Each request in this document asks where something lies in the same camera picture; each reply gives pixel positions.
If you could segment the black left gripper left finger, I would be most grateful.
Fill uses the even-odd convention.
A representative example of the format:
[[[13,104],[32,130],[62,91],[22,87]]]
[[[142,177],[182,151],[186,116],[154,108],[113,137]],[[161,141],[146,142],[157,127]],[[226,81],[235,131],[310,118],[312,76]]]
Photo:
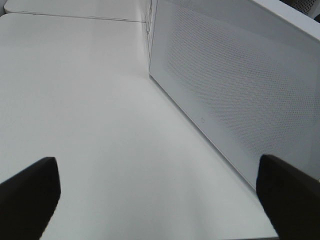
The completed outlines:
[[[44,157],[0,184],[0,238],[39,240],[61,196],[55,157]]]

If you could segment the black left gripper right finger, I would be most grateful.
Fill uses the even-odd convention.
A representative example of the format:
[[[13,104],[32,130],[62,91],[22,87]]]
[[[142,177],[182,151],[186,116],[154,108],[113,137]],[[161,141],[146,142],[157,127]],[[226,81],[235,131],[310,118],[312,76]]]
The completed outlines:
[[[256,194],[281,240],[320,238],[320,182],[284,160],[260,157]]]

